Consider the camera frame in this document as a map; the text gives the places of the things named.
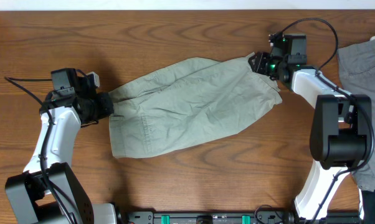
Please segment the khaki green shorts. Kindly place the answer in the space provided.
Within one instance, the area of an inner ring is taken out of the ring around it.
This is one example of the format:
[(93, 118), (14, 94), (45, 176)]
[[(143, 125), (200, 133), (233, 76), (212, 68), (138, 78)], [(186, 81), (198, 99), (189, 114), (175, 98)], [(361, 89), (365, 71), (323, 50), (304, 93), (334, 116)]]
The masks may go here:
[(110, 142), (116, 158), (148, 158), (248, 128), (282, 102), (277, 83), (245, 57), (189, 58), (110, 92)]

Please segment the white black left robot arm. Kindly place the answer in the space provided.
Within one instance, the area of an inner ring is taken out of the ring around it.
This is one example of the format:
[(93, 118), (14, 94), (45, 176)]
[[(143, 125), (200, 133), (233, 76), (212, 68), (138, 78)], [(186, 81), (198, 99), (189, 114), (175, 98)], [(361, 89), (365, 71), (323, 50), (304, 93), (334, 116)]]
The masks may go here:
[(18, 223), (117, 223), (113, 204), (93, 204), (71, 169), (75, 139), (113, 113), (99, 76), (75, 68), (51, 72), (53, 89), (39, 100), (41, 131), (34, 153), (5, 191)]

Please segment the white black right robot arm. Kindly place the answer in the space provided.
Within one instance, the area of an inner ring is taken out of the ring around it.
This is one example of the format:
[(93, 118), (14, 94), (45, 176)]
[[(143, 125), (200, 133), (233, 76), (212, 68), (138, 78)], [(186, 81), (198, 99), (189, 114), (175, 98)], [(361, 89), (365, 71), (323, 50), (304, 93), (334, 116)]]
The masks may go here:
[(358, 215), (332, 215), (328, 206), (344, 178), (362, 168), (374, 149), (371, 99), (353, 95), (307, 63), (306, 35), (277, 32), (270, 52), (248, 59), (253, 72), (278, 80), (315, 110), (310, 133), (313, 158), (307, 180), (281, 223), (359, 223)]

